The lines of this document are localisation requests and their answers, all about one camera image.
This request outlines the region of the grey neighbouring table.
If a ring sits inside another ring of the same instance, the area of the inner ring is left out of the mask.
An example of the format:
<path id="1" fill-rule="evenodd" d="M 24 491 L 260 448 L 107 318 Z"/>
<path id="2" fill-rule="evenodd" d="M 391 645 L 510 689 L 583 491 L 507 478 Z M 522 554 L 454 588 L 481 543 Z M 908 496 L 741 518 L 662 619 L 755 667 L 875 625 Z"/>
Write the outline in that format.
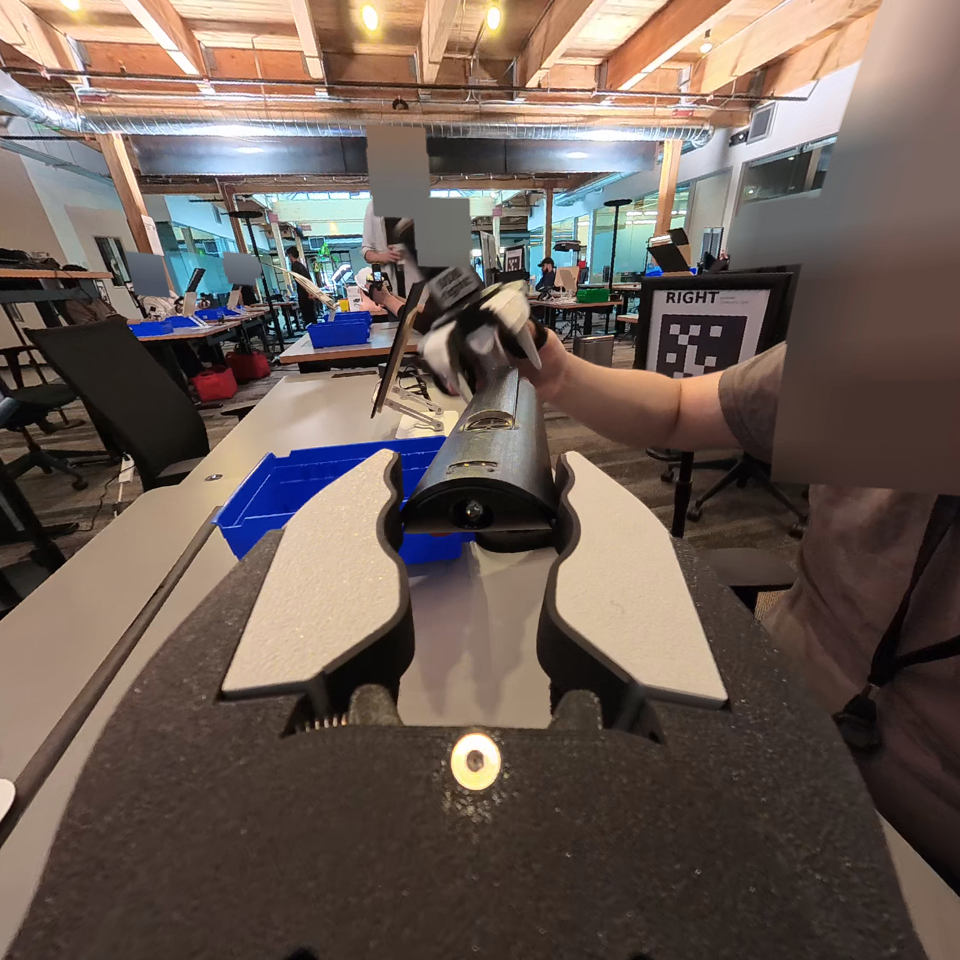
<path id="1" fill-rule="evenodd" d="M 396 322 L 374 322 L 365 343 L 315 347 L 308 333 L 303 333 L 277 358 L 279 364 L 300 374 L 326 373 L 334 370 L 368 369 L 385 364 L 394 342 Z"/>

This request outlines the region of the black remote control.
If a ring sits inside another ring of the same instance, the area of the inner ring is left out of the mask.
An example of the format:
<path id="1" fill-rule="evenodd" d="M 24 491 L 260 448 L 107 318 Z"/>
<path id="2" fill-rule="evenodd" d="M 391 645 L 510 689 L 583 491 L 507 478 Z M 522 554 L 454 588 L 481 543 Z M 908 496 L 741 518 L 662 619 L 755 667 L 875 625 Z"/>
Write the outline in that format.
<path id="1" fill-rule="evenodd" d="M 401 518 L 413 534 L 548 531 L 558 503 L 537 392 L 504 366 L 474 393 Z"/>

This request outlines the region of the white board stand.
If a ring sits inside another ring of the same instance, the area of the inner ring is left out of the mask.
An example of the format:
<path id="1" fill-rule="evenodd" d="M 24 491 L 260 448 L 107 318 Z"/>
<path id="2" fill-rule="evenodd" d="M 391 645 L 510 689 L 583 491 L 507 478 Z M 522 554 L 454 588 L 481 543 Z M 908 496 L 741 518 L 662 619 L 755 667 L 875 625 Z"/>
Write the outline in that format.
<path id="1" fill-rule="evenodd" d="M 446 437 L 460 420 L 461 410 L 447 409 L 419 389 L 406 389 L 395 384 L 390 388 L 385 406 L 400 414 L 395 430 L 397 440 Z"/>

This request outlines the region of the thin silver air duct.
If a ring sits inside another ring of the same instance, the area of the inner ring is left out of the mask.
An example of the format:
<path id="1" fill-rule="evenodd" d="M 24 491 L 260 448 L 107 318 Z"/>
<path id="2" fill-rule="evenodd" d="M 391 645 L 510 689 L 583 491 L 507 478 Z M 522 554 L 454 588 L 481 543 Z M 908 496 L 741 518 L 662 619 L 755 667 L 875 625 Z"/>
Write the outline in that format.
<path id="1" fill-rule="evenodd" d="M 314 95 L 189 94 L 108 90 L 34 90 L 2 71 L 2 110 L 65 134 L 129 137 L 362 138 L 370 128 L 419 129 L 427 138 L 645 142 L 677 139 L 695 148 L 715 126 L 680 121 L 589 116 L 515 102 L 390 102 L 325 100 Z"/>

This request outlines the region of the black textured mat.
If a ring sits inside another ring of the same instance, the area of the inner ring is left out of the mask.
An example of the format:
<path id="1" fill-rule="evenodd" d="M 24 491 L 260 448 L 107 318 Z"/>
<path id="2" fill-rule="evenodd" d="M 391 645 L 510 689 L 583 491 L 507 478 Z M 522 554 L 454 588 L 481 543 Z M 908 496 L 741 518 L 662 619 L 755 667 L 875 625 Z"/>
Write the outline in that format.
<path id="1" fill-rule="evenodd" d="M 477 546 L 498 554 L 554 548 L 554 540 L 552 530 L 486 531 L 475 534 Z"/>

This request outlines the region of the blue plastic bin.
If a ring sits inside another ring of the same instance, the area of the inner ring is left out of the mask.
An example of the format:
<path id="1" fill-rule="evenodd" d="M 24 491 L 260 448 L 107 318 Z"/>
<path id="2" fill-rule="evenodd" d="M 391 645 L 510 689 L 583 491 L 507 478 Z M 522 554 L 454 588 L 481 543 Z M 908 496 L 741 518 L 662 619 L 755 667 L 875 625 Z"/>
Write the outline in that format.
<path id="1" fill-rule="evenodd" d="M 433 434 L 299 449 L 286 457 L 266 454 L 219 511 L 216 523 L 233 555 L 242 560 L 266 533 L 281 529 L 310 498 L 378 450 L 400 455 L 404 505 L 445 439 Z"/>

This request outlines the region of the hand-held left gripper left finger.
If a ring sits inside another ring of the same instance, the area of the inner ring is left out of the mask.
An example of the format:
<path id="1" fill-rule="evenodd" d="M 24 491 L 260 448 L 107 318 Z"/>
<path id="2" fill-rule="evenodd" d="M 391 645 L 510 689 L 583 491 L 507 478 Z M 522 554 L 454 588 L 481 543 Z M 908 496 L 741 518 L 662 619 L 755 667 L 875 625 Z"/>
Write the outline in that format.
<path id="1" fill-rule="evenodd" d="M 315 728 L 401 728 L 415 649 L 401 455 L 381 449 L 286 522 L 222 679 L 226 701 L 296 695 Z"/>

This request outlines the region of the framed checkered tag sign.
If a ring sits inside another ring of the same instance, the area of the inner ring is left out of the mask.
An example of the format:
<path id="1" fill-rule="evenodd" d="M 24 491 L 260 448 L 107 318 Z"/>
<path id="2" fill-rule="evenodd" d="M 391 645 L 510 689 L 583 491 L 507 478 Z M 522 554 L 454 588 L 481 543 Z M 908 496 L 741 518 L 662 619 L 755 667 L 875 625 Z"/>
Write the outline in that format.
<path id="1" fill-rule="evenodd" d="M 786 340 L 799 265 L 645 278 L 633 368 L 693 378 Z"/>

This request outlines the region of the person's taupe shirt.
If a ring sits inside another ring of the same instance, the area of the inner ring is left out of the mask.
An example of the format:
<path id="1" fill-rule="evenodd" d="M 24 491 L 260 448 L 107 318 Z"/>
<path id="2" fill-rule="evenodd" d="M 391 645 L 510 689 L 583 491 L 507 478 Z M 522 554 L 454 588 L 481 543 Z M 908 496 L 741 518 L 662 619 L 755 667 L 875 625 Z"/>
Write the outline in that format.
<path id="1" fill-rule="evenodd" d="M 832 714 L 879 813 L 959 879 L 958 497 L 810 487 L 768 629 Z"/>

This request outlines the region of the black rectangular ceiling duct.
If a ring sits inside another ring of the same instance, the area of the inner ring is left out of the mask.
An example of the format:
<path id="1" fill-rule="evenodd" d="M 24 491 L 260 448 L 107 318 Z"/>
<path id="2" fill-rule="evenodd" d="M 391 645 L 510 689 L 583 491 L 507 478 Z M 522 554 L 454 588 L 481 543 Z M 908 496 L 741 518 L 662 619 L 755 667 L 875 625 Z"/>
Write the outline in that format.
<path id="1" fill-rule="evenodd" d="M 147 176 L 367 173 L 364 136 L 133 135 L 130 145 Z M 437 175 L 637 173 L 654 167 L 659 147 L 657 141 L 426 138 L 429 170 Z"/>

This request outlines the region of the wooden background desk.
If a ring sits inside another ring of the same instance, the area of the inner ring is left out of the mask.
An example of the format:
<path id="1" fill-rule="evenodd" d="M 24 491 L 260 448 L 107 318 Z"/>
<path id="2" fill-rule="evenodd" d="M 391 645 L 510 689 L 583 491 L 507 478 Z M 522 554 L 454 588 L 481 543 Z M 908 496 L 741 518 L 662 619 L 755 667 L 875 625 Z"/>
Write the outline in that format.
<path id="1" fill-rule="evenodd" d="M 113 275 L 96 270 L 46 270 L 3 267 L 1 269 L 1 350 L 31 349 L 19 317 L 19 308 L 39 305 L 41 327 L 70 323 L 61 304 L 99 299 L 106 294 Z"/>

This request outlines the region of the black floor lamp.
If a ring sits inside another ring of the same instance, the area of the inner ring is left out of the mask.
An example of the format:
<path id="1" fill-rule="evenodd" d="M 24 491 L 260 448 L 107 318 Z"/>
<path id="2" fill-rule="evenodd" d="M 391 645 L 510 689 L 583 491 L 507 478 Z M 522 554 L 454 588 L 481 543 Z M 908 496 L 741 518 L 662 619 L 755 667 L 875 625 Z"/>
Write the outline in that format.
<path id="1" fill-rule="evenodd" d="M 611 225 L 610 232 L 610 253 L 609 261 L 606 271 L 606 286 L 607 286 L 607 298 L 612 300 L 614 298 L 614 283 L 616 275 L 616 259 L 617 259 L 617 249 L 618 249 L 618 230 L 619 230 L 619 213 L 623 207 L 629 207 L 632 203 L 631 198 L 613 198 L 607 199 L 604 201 L 604 207 L 608 210 L 612 210 L 613 221 Z"/>

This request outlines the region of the person's right hand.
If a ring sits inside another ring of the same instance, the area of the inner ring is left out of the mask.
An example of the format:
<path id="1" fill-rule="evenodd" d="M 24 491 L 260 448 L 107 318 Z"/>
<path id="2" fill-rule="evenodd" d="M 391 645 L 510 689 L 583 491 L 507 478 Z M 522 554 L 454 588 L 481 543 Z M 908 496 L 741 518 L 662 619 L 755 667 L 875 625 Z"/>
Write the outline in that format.
<path id="1" fill-rule="evenodd" d="M 522 377 L 533 384 L 543 402 L 553 402 L 564 387 L 565 378 L 573 359 L 556 333 L 533 321 L 527 324 L 532 332 L 534 344 L 538 345 L 537 355 L 540 367 L 536 367 L 525 355 L 513 360 Z"/>

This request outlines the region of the person's right forearm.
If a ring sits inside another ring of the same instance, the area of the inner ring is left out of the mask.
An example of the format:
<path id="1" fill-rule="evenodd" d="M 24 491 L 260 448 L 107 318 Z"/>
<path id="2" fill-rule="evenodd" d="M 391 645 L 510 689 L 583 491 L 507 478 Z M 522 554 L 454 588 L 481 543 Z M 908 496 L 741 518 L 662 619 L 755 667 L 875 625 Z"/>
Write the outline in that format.
<path id="1" fill-rule="evenodd" d="M 570 358 L 552 402 L 632 448 L 738 447 L 770 463 L 785 359 L 782 342 L 725 371 L 672 379 Z"/>

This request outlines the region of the black office chair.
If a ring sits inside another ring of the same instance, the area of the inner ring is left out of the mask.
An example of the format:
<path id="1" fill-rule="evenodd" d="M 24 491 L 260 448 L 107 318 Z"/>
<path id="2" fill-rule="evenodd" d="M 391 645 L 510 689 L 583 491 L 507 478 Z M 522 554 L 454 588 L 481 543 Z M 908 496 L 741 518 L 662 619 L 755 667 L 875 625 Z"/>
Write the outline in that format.
<path id="1" fill-rule="evenodd" d="M 41 384 L 30 387 L 9 388 L 4 380 L 1 381 L 3 402 L 11 401 L 12 406 L 6 407 L 9 416 L 3 421 L 2 428 L 11 433 L 20 434 L 26 442 L 27 453 L 6 463 L 5 469 L 13 479 L 27 474 L 31 469 L 40 469 L 44 474 L 54 472 L 68 475 L 72 478 L 72 487 L 76 491 L 86 489 L 88 482 L 70 464 L 71 457 L 79 456 L 74 452 L 50 452 L 43 449 L 30 434 L 28 428 L 36 426 L 47 434 L 55 434 L 63 429 L 83 426 L 83 419 L 69 420 L 57 426 L 48 419 L 56 411 L 62 411 L 72 402 L 78 401 L 77 394 L 65 384 Z"/>
<path id="2" fill-rule="evenodd" d="M 124 319 L 28 334 L 132 459 L 145 491 L 179 483 L 210 454 L 206 426 L 188 394 Z"/>

